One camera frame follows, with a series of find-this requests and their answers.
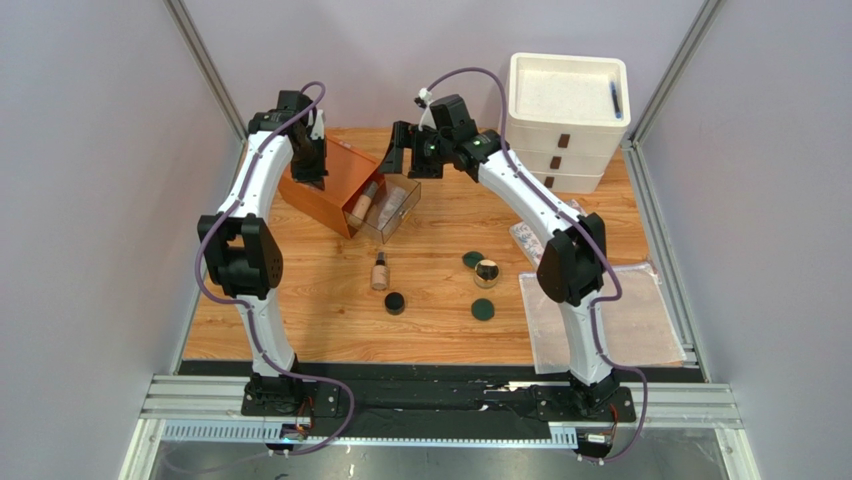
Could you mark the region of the gold lid cream jar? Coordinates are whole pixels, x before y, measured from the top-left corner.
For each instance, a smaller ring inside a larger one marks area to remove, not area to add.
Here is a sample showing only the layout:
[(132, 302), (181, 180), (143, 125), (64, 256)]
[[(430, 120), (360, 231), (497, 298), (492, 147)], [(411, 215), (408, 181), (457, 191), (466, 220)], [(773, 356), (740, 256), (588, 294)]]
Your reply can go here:
[(500, 267), (493, 260), (483, 259), (474, 266), (474, 282), (480, 288), (493, 288), (499, 277)]

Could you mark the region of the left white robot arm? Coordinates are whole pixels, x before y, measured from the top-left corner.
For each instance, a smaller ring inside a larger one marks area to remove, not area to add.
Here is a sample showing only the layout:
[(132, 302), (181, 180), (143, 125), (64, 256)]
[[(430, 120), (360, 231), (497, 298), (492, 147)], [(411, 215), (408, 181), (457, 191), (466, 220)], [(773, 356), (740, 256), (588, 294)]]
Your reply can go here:
[(219, 286), (215, 303), (231, 305), (241, 316), (252, 351), (252, 374), (246, 400), (257, 406), (293, 410), (305, 401), (302, 374), (294, 372), (295, 351), (283, 327), (277, 288), (283, 257), (266, 217), (282, 175), (324, 189), (326, 136), (319, 101), (304, 89), (282, 90), (276, 106), (248, 123), (246, 158), (225, 202), (212, 215), (199, 218), (200, 247), (194, 273)]

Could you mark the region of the beige concealer tube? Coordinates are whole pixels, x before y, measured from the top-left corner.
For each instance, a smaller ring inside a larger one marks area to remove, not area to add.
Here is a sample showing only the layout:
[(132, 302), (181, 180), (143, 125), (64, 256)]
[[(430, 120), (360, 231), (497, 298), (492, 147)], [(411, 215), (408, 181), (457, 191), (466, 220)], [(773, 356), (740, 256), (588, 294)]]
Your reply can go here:
[(378, 189), (379, 184), (376, 181), (370, 181), (361, 192), (349, 216), (348, 223), (352, 227), (358, 229), (363, 224)]

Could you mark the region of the clear drawer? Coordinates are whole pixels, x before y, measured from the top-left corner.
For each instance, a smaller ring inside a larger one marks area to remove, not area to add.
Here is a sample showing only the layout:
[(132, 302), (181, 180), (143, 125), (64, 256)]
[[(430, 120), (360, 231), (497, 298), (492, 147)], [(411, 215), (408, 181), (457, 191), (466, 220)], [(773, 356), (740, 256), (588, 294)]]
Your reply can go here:
[[(370, 207), (363, 221), (363, 224), (358, 229), (356, 229), (348, 223), (349, 216), (359, 195), (370, 181), (376, 181), (379, 184), (379, 189), (374, 197), (372, 206)], [(384, 202), (384, 199), (391, 185), (404, 188), (407, 191), (408, 196), (404, 203), (397, 210), (396, 215), (388, 222), (388, 224), (383, 229), (379, 229), (377, 226), (379, 208)], [(420, 199), (421, 184), (418, 181), (409, 179), (405, 175), (401, 174), (375, 174), (365, 183), (362, 189), (356, 193), (354, 199), (350, 201), (349, 205), (344, 209), (346, 224), (351, 230), (354, 231), (354, 236), (360, 236), (381, 244), (386, 244), (396, 233), (399, 227), (413, 213), (414, 208), (417, 206)]]

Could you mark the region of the foundation bottle black cap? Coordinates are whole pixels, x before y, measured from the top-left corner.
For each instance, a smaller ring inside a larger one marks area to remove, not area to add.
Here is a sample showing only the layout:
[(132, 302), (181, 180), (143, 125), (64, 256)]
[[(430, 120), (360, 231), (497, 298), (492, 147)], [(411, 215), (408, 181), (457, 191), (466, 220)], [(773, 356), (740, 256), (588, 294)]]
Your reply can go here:
[(389, 277), (390, 274), (386, 254), (383, 251), (379, 251), (376, 256), (375, 264), (371, 270), (371, 288), (375, 291), (387, 290), (390, 284)]

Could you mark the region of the clear plastic bag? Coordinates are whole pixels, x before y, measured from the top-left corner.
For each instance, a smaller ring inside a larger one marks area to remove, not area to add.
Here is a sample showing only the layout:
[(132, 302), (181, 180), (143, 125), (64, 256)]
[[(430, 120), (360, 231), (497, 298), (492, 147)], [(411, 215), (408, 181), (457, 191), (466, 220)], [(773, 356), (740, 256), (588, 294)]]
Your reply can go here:
[[(632, 366), (680, 366), (686, 353), (665, 306), (661, 280), (648, 262), (614, 268), (620, 300), (602, 304), (603, 337), (609, 357)], [(559, 308), (540, 288), (533, 272), (518, 276), (535, 371), (563, 373), (569, 342)]]

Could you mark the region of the aluminium front rail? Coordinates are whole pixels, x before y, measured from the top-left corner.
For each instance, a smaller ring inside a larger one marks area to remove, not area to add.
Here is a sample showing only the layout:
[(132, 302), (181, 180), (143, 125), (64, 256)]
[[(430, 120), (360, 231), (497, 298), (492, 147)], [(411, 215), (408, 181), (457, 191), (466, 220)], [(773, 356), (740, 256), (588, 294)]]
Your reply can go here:
[(156, 376), (143, 402), (144, 419), (164, 420), (179, 440), (240, 440), (282, 444), (298, 434), (315, 444), (337, 428), (342, 444), (568, 447), (581, 433), (615, 430), (622, 438), (646, 429), (740, 429), (743, 422), (726, 385), (627, 383), (600, 413), (581, 416), (560, 400), (564, 382), (411, 382), (409, 397), (381, 389), (377, 380), (352, 380), (356, 411), (337, 387), (309, 389), (302, 406), (246, 415), (246, 379)]

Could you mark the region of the orange drawer box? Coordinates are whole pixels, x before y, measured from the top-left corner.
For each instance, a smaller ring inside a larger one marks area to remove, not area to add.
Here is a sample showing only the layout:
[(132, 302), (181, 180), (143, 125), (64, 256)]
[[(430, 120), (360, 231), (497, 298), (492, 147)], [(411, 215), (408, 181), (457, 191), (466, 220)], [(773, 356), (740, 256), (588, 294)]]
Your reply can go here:
[(351, 239), (356, 235), (356, 228), (348, 223), (348, 218), (363, 190), (370, 181), (383, 187), (379, 165), (380, 160), (365, 150), (327, 134), (328, 175), (324, 177), (324, 189), (295, 182), (288, 166), (279, 181), (278, 192), (292, 207)]

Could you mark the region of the clear glitter tube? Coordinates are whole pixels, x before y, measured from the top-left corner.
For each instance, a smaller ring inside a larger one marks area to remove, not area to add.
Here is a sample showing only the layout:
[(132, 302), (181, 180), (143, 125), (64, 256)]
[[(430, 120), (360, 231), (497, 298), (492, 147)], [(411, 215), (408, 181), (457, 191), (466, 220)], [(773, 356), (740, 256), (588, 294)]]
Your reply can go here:
[(404, 188), (393, 185), (390, 186), (384, 202), (379, 208), (379, 215), (377, 219), (377, 226), (379, 229), (383, 229), (396, 215), (397, 210), (404, 203), (407, 196), (407, 191)]

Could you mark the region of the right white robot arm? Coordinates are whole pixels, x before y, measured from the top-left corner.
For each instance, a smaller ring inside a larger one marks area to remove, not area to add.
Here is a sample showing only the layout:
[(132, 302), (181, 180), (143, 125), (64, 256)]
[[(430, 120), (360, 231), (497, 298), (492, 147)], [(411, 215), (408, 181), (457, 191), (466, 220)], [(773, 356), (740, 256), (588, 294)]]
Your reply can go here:
[(582, 408), (598, 407), (618, 387), (601, 357), (603, 334), (594, 320), (604, 286), (603, 219), (561, 202), (513, 152), (503, 151), (496, 131), (477, 128), (459, 95), (443, 97), (424, 111), (432, 119), (429, 125), (393, 123), (381, 172), (401, 172), (406, 150), (412, 178), (440, 178), (450, 164), (495, 193), (526, 223), (544, 248), (537, 280), (562, 315), (575, 401)]

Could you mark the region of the black round jar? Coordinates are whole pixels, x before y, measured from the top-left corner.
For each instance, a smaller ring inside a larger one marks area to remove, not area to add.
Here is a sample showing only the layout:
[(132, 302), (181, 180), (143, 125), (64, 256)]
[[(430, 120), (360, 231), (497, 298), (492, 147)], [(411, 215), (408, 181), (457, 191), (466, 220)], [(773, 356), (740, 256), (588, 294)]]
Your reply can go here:
[(406, 300), (399, 292), (390, 292), (384, 298), (384, 307), (390, 315), (400, 315), (405, 311)]

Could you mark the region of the blue pen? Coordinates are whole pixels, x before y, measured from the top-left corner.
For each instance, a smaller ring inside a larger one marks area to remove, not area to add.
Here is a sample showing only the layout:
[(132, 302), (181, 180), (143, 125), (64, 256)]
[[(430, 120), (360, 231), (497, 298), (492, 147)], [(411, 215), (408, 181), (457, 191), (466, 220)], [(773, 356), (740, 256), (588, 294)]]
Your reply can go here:
[(623, 111), (619, 100), (618, 87), (614, 81), (609, 82), (609, 91), (613, 104), (614, 117), (621, 120), (623, 118)]

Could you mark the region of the white three-drawer organizer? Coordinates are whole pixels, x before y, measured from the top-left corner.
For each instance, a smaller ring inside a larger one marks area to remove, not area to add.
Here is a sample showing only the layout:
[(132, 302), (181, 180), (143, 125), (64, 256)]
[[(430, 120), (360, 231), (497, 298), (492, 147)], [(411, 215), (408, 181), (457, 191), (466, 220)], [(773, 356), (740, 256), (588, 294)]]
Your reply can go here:
[(626, 64), (617, 58), (515, 53), (507, 101), (507, 143), (553, 192), (594, 192), (631, 124)]

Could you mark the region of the green compact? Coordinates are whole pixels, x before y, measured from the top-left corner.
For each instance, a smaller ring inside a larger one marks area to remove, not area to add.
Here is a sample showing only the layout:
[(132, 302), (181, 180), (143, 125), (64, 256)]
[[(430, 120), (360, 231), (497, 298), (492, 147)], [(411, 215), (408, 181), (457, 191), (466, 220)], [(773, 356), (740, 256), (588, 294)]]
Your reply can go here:
[(470, 269), (474, 269), (476, 265), (485, 259), (485, 256), (479, 251), (468, 251), (463, 254), (462, 262), (463, 264)]
[(471, 304), (471, 315), (478, 321), (491, 320), (496, 313), (494, 304), (485, 298), (479, 298)]

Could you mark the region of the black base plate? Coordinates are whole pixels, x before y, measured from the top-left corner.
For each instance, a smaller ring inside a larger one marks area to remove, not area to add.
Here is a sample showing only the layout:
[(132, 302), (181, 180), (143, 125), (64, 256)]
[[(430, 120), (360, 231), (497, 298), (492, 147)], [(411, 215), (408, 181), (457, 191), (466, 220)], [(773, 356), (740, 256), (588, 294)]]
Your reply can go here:
[(639, 417), (640, 378), (617, 371), (618, 387), (596, 408), (580, 407), (569, 373), (537, 374), (530, 366), (304, 363), (304, 403), (285, 410), (245, 398), (247, 361), (189, 360), (180, 376), (236, 378), (237, 413), (280, 418), (285, 433), (368, 439), (538, 440), (549, 424), (589, 422), (608, 427)]

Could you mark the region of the floral patterned palette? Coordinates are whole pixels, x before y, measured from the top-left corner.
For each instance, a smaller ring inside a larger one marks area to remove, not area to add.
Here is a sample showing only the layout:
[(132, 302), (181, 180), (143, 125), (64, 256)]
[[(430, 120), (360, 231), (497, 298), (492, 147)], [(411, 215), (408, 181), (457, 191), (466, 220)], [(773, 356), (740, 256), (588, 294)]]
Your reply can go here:
[[(565, 202), (565, 206), (576, 210), (578, 212), (578, 215), (587, 215), (586, 210), (575, 199), (570, 199)], [(552, 211), (545, 213), (546, 216), (550, 214), (553, 214), (553, 216), (555, 216), (557, 219), (560, 219), (559, 215), (553, 213)], [(537, 269), (544, 253), (544, 246), (539, 241), (538, 237), (523, 221), (512, 225), (511, 227), (509, 227), (508, 231), (510, 236), (513, 238), (513, 240), (521, 250), (521, 252), (530, 262), (530, 264)]]

